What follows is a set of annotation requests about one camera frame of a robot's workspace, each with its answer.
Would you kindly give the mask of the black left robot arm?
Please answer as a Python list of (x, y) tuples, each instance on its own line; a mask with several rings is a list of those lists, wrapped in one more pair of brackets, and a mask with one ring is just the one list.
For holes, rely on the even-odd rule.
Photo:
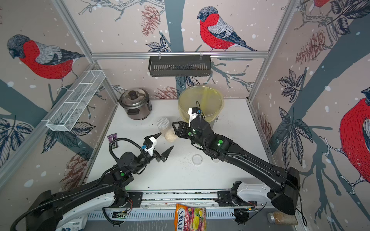
[[(52, 194), (50, 190), (41, 193), (27, 212), (20, 215), (11, 225), (12, 231), (21, 220), (26, 221), (28, 231), (54, 231), (70, 220), (95, 209), (126, 208), (130, 213), (141, 204), (141, 193), (134, 198), (126, 191), (126, 186), (134, 180), (135, 174), (142, 174), (152, 160), (166, 162), (172, 147), (159, 154), (155, 150), (160, 133), (146, 136), (142, 145), (127, 138), (116, 138), (108, 146), (115, 165), (105, 170), (101, 177), (80, 187)], [(113, 146), (125, 141), (138, 148), (140, 154), (125, 152), (117, 157)]]

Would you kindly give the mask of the clear jar with sealed top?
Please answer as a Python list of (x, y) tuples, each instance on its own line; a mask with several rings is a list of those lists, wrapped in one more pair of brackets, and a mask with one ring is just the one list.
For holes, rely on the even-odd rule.
[(167, 117), (161, 117), (157, 121), (157, 127), (161, 132), (161, 135), (164, 136), (165, 133), (171, 128), (170, 120)]

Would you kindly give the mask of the silver rice cooker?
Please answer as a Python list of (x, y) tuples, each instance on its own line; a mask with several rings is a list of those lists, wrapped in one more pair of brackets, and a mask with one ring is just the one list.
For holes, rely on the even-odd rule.
[(119, 104), (124, 108), (127, 116), (133, 120), (144, 120), (152, 111), (149, 94), (141, 88), (127, 90), (119, 98)]

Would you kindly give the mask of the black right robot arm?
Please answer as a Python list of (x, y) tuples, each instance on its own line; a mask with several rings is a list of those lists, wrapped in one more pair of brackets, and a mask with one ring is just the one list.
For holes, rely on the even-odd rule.
[(203, 118), (196, 118), (189, 124), (173, 122), (172, 127), (176, 136), (189, 139), (192, 145), (212, 159), (235, 165), (262, 181), (270, 188), (267, 197), (271, 204), (285, 214), (295, 214), (300, 197), (297, 169), (284, 169), (258, 158), (226, 136), (214, 133)]

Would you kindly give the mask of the jar lying at base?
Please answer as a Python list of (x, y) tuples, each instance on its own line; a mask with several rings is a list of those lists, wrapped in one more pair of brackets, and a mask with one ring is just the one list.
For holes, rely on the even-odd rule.
[(295, 215), (287, 215), (283, 212), (274, 211), (267, 214), (267, 219), (270, 224), (275, 225), (298, 225)]

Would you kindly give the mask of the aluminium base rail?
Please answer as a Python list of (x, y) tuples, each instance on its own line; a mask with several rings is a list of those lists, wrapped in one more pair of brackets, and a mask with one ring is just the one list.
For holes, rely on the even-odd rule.
[(238, 207), (223, 207), (216, 202), (220, 198), (219, 190), (185, 190), (185, 191), (143, 191), (138, 207), (134, 207), (129, 214), (125, 214), (127, 208), (107, 208), (107, 216), (114, 221), (150, 221), (150, 220), (174, 220), (177, 204), (194, 208), (205, 208), (207, 219), (232, 219), (234, 210), (250, 208), (252, 213), (262, 208), (271, 208), (267, 198), (263, 197), (266, 190), (257, 190), (249, 195), (249, 201), (255, 201), (256, 205), (243, 205)]

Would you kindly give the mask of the small clear jar with rice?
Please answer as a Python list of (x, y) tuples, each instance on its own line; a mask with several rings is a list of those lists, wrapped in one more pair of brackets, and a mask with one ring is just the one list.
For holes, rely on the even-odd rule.
[(178, 136), (175, 134), (174, 128), (168, 129), (164, 137), (168, 142), (174, 142), (178, 138)]

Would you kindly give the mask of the mesh bin with yellow bag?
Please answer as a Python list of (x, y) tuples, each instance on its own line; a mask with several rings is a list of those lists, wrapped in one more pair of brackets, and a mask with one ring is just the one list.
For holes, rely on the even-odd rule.
[(178, 99), (178, 108), (180, 117), (185, 122), (189, 122), (188, 109), (196, 107), (197, 102), (205, 115), (205, 120), (213, 128), (216, 118), (224, 107), (222, 94), (216, 89), (206, 86), (193, 86), (183, 91)]

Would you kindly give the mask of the Fox's fruits candy bag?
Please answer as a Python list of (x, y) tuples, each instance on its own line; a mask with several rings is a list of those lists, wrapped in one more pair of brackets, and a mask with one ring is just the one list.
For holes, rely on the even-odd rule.
[(175, 231), (206, 231), (206, 208), (176, 205), (174, 216)]

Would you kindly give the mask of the purple M&M's candy packet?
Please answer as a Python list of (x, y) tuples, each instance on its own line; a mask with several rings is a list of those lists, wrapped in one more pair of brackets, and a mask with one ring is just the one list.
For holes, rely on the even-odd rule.
[(118, 148), (118, 144), (117, 142), (115, 142), (115, 140), (117, 139), (116, 133), (108, 135), (107, 138), (108, 138), (109, 144), (112, 145), (112, 149)]

